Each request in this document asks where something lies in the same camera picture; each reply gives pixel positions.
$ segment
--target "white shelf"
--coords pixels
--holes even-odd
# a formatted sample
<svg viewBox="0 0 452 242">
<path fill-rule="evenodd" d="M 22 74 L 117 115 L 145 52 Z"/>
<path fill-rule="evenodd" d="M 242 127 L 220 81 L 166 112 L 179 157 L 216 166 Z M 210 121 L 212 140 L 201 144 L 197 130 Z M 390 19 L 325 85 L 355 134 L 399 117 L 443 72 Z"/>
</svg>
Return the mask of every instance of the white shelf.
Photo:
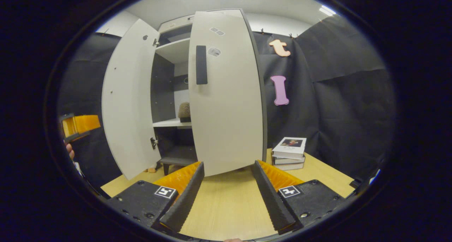
<svg viewBox="0 0 452 242">
<path fill-rule="evenodd" d="M 155 52 L 173 64 L 189 60 L 190 38 L 174 41 L 155 49 Z"/>
<path fill-rule="evenodd" d="M 170 127 L 170 126 L 192 126 L 192 122 L 181 123 L 179 118 L 173 118 L 157 123 L 152 123 L 154 127 Z"/>
</svg>

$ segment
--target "ceiling light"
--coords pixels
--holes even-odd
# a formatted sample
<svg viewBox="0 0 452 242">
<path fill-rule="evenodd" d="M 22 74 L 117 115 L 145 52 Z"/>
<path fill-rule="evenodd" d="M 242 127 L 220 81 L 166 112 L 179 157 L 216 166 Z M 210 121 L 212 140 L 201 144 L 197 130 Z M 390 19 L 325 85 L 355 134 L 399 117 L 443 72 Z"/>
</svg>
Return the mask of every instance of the ceiling light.
<svg viewBox="0 0 452 242">
<path fill-rule="evenodd" d="M 322 5 L 322 7 L 319 9 L 319 11 L 325 13 L 328 16 L 332 16 L 333 14 L 336 14 L 332 9 Z"/>
</svg>

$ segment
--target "stack of books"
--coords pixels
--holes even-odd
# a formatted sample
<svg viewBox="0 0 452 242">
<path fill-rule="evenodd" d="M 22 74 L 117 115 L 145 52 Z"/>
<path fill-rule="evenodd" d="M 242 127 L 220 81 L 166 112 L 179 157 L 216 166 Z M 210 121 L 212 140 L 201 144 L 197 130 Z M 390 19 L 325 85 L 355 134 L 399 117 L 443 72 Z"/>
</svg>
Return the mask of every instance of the stack of books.
<svg viewBox="0 0 452 242">
<path fill-rule="evenodd" d="M 273 166 L 283 170 L 301 169 L 305 163 L 306 138 L 284 137 L 273 148 Z"/>
</svg>

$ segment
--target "light wood tabletop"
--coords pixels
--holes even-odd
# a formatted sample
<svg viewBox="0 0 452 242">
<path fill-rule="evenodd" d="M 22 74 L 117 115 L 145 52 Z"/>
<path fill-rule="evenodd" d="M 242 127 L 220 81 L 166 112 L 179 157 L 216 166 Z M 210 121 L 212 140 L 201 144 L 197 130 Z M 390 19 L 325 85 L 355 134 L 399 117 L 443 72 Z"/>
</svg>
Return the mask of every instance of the light wood tabletop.
<svg viewBox="0 0 452 242">
<path fill-rule="evenodd" d="M 303 181 L 317 179 L 342 197 L 353 192 L 349 185 L 353 181 L 351 177 L 309 154 L 305 153 L 305 156 L 302 169 L 287 173 Z M 271 149 L 267 150 L 267 163 L 271 164 Z M 120 176 L 101 188 L 113 197 L 139 180 L 154 182 L 161 177 L 162 169 L 156 173 L 142 172 L 130 181 Z M 220 241 L 230 238 L 250 240 L 276 234 L 250 166 L 205 177 L 180 232 Z"/>
</svg>

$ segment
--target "cabinet door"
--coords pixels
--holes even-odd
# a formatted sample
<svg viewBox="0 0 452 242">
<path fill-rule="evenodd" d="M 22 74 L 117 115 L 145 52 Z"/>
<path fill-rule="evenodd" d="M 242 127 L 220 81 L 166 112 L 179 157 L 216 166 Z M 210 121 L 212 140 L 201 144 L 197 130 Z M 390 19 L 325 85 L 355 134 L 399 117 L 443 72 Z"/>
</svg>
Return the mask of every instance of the cabinet door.
<svg viewBox="0 0 452 242">
<path fill-rule="evenodd" d="M 137 20 L 116 46 L 102 88 L 102 120 L 111 153 L 124 176 L 132 179 L 160 160 L 150 108 L 150 80 L 160 34 Z"/>
<path fill-rule="evenodd" d="M 206 46 L 207 54 L 197 54 L 197 46 Z M 197 71 L 197 55 L 206 57 L 206 84 L 197 84 L 197 74 L 202 73 Z M 206 176 L 262 159 L 260 81 L 242 16 L 196 12 L 189 48 L 189 97 L 196 154 Z"/>
</svg>

